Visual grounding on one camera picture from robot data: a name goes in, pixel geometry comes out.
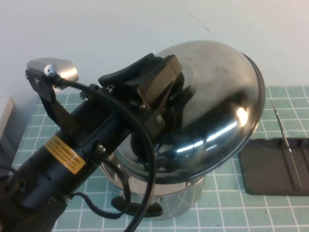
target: pot lid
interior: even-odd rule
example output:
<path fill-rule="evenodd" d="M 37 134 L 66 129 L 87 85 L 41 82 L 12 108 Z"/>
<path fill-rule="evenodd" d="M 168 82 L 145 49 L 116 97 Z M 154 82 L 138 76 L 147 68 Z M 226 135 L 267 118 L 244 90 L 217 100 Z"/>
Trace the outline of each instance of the pot lid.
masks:
<path fill-rule="evenodd" d="M 176 111 L 177 129 L 154 140 L 159 184 L 203 175 L 237 153 L 256 129 L 265 99 L 257 66 L 232 47 L 185 42 L 156 56 L 173 54 L 182 66 L 183 97 L 169 109 Z M 133 152 L 132 139 L 131 134 L 120 144 L 116 156 L 128 173 L 147 180 L 147 162 Z"/>

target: black power cord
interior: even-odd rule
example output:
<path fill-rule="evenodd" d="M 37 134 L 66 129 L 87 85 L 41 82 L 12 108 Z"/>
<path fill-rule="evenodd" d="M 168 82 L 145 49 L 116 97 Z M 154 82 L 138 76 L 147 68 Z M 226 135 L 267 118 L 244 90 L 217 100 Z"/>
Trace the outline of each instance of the black power cord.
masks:
<path fill-rule="evenodd" d="M 125 195 L 127 206 L 129 206 L 129 204 L 131 202 L 131 193 L 130 193 L 130 187 L 129 187 L 128 179 L 126 178 L 124 173 L 119 168 L 117 168 L 116 165 L 114 165 L 112 162 L 110 162 L 109 160 L 106 159 L 106 160 L 103 161 L 103 163 L 105 163 L 107 166 L 109 166 L 117 174 L 117 176 L 119 177 L 119 179 L 120 179 L 120 181 L 122 183 L 123 189 L 124 189 L 124 195 Z M 84 194 L 82 192 L 76 192 L 76 193 L 73 193 L 73 194 L 69 195 L 69 197 L 71 197 L 71 198 L 73 198 L 74 196 L 82 197 L 85 200 L 85 202 L 87 203 L 87 205 L 89 206 L 89 208 L 94 213 L 96 213 L 97 215 L 99 215 L 101 217 L 109 218 L 109 219 L 118 219 L 118 218 L 120 218 L 124 214 L 124 212 L 120 212 L 120 213 L 105 212 L 105 211 L 97 208 L 92 203 L 90 198 L 86 194 Z"/>
<path fill-rule="evenodd" d="M 14 187 L 11 188 L 6 194 L 0 196 L 0 201 L 7 198 L 7 197 L 10 197 L 12 196 L 14 193 L 17 192 L 17 182 L 18 182 L 18 176 L 17 176 L 17 171 L 13 168 L 13 167 L 10 167 L 10 166 L 7 166 L 7 165 L 2 165 L 0 164 L 0 169 L 4 169 L 4 170 L 8 170 L 8 171 L 11 171 L 13 173 L 13 178 L 15 178 L 15 182 L 14 182 Z M 4 180 L 4 179 L 7 179 L 8 176 L 1 176 L 0 177 L 0 181 Z"/>
<path fill-rule="evenodd" d="M 144 145 L 145 153 L 149 162 L 149 179 L 144 198 L 141 202 L 139 212 L 134 216 L 134 218 L 132 219 L 132 221 L 125 230 L 125 232 L 135 231 L 140 221 L 143 219 L 143 216 L 146 213 L 147 207 L 150 204 L 152 194 L 155 188 L 155 151 L 152 140 L 148 135 L 147 129 L 136 119 L 136 117 L 125 106 L 123 106 L 117 99 L 111 97 L 106 93 L 90 89 L 88 86 L 82 85 L 77 82 L 62 79 L 59 76 L 54 79 L 54 84 L 57 86 L 69 86 L 77 88 L 93 96 L 100 104 L 102 104 L 106 108 L 119 113 L 124 118 L 124 120 L 126 120 L 132 126 L 132 128 L 135 129 L 135 133 L 140 137 Z"/>

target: pot handle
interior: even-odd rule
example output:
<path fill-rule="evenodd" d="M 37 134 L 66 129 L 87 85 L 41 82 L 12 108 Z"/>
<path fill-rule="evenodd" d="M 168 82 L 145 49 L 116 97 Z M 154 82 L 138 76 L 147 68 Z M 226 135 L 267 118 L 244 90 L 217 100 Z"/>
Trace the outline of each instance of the pot handle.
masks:
<path fill-rule="evenodd" d="M 144 215 L 144 218 L 154 218 L 154 217 L 161 216 L 163 214 L 163 209 L 160 206 L 158 201 L 148 206 L 146 214 Z M 135 216 L 140 209 L 140 204 L 130 203 L 129 207 L 126 210 L 126 201 L 122 196 L 114 197 L 111 201 L 111 205 L 118 211 L 124 212 L 125 214 L 130 215 L 130 216 Z"/>

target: table surface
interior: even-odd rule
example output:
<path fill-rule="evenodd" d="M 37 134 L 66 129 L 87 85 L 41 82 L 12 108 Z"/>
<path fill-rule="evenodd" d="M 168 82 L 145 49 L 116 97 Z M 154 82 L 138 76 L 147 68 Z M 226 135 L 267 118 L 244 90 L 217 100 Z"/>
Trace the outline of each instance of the table surface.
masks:
<path fill-rule="evenodd" d="M 259 127 L 252 138 L 281 137 L 271 106 L 274 101 L 288 137 L 309 136 L 309 87 L 268 87 Z M 71 112 L 81 103 L 78 94 L 59 94 L 57 100 Z M 58 130 L 39 101 L 21 140 L 13 166 L 17 168 Z M 79 189 L 98 207 L 112 210 L 112 193 L 100 170 Z M 122 232 L 131 217 L 104 219 L 75 197 L 58 219 L 55 232 Z M 252 196 L 244 191 L 239 160 L 234 155 L 206 177 L 196 205 L 170 220 L 144 219 L 139 232 L 309 232 L 309 197 Z"/>

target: black tray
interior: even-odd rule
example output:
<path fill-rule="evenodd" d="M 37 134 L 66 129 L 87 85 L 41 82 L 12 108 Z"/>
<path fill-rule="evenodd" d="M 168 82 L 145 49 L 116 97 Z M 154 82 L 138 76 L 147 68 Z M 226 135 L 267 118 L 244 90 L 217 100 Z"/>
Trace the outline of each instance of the black tray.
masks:
<path fill-rule="evenodd" d="M 309 196 L 309 139 L 255 139 L 239 153 L 247 193 L 251 195 Z"/>

